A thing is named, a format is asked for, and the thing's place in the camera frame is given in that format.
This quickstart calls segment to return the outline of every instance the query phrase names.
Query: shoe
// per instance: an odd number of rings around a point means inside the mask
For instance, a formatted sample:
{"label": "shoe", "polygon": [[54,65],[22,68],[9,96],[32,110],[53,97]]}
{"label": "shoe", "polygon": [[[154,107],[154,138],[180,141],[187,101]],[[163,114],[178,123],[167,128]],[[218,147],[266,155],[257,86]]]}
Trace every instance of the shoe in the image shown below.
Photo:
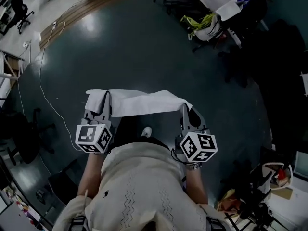
{"label": "shoe", "polygon": [[143,131],[142,131],[142,134],[141,134],[141,137],[144,136],[144,137],[147,137],[149,138],[152,134],[152,128],[151,127],[146,127]]}

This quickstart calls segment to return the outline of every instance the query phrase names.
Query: dark gray floor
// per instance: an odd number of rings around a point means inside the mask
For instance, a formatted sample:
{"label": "dark gray floor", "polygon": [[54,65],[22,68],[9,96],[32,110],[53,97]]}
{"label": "dark gray floor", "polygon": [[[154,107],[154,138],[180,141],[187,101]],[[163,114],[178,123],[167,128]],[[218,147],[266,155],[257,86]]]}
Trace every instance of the dark gray floor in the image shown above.
{"label": "dark gray floor", "polygon": [[269,0],[268,11],[264,21],[271,26],[278,19],[285,20],[290,25],[296,25],[302,35],[306,48],[308,46],[308,17],[306,10],[308,0]]}
{"label": "dark gray floor", "polygon": [[[46,49],[42,86],[65,118],[73,140],[88,89],[168,90],[188,100],[216,136],[218,153],[202,169],[210,203],[214,203],[221,194],[220,180],[232,172],[233,161],[249,159],[256,165],[260,146],[269,142],[266,111],[257,85],[250,83],[242,89],[233,81],[226,84],[217,53],[205,47],[193,54],[185,30],[152,0],[121,0],[88,15]],[[40,107],[40,124],[54,122],[57,126],[44,136],[55,154],[42,151],[46,166],[55,173],[78,156],[83,155],[84,163],[85,155],[73,149],[62,120],[43,99],[40,61],[41,55],[23,73],[20,90],[29,119],[32,110]],[[21,111],[16,86],[10,98],[13,107]],[[155,137],[172,145],[179,132],[178,117],[176,112],[149,115],[141,123],[151,125]],[[31,199],[35,199],[36,188],[26,189]]]}

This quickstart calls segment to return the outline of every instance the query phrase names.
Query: black chair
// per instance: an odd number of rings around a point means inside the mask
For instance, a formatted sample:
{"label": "black chair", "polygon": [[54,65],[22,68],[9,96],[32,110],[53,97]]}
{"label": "black chair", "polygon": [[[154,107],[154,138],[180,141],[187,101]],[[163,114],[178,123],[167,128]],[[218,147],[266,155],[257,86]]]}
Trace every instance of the black chair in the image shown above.
{"label": "black chair", "polygon": [[50,124],[44,128],[38,129],[38,112],[40,112],[40,109],[35,109],[33,111],[32,123],[29,123],[27,118],[20,112],[10,117],[9,123],[11,127],[11,134],[16,148],[12,151],[7,148],[7,151],[14,165],[16,165],[14,155],[18,152],[26,164],[31,163],[36,158],[40,147],[43,147],[50,154],[54,154],[54,150],[46,146],[39,135],[49,128],[55,128],[55,125]]}
{"label": "black chair", "polygon": [[11,134],[11,123],[10,118],[8,117],[7,113],[4,111],[4,109],[0,106],[0,139],[1,140],[7,140],[10,137],[12,137]]}
{"label": "black chair", "polygon": [[27,18],[31,15],[34,14],[34,11],[31,11],[29,14],[28,12],[28,7],[23,4],[23,0],[12,0],[11,1],[12,8],[15,12],[15,16],[12,19],[12,22],[10,23],[10,27],[13,25],[16,25],[19,21],[19,25],[17,26],[19,34],[21,34],[21,28],[24,24],[24,22],[27,22],[28,24],[31,24]]}
{"label": "black chair", "polygon": [[77,196],[78,186],[66,174],[77,159],[72,161],[62,171],[48,178],[48,183],[53,194],[64,204],[67,205],[73,198]]}

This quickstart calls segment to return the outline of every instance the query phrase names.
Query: person's leg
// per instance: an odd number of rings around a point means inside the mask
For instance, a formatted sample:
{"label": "person's leg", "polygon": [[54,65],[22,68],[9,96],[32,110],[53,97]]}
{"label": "person's leg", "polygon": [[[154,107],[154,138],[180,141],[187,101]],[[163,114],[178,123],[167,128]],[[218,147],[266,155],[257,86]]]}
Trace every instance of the person's leg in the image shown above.
{"label": "person's leg", "polygon": [[165,147],[169,150],[169,148],[165,144],[163,144],[161,141],[159,141],[156,138],[151,137],[151,134],[152,134],[151,127],[146,127],[143,130],[141,137],[139,137],[137,139],[137,142],[146,142],[146,143],[151,143],[151,144],[157,144],[157,145],[163,146],[163,147]]}

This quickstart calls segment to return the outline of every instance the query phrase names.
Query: clothing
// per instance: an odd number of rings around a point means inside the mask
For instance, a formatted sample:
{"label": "clothing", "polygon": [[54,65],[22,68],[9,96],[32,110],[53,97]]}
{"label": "clothing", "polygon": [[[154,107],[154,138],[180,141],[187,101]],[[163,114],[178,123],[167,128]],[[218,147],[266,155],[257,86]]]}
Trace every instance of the clothing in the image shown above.
{"label": "clothing", "polygon": [[[157,144],[157,145],[165,147],[167,150],[169,150],[168,146],[166,146],[165,144],[163,144],[161,141],[159,141],[157,138],[154,138],[154,137],[147,138],[145,136],[141,136],[139,138],[134,139],[133,142],[131,142],[131,143],[135,143],[135,142],[145,142],[145,143],[150,143],[150,144]],[[112,150],[113,148],[115,148],[114,144],[112,146],[110,146],[110,150]]]}
{"label": "clothing", "polygon": [[223,221],[208,205],[195,204],[182,190],[183,168],[166,148],[136,142],[114,148],[102,167],[102,181],[93,200],[78,196],[59,216],[53,231],[66,231],[83,212],[90,231],[206,230],[206,216]]}

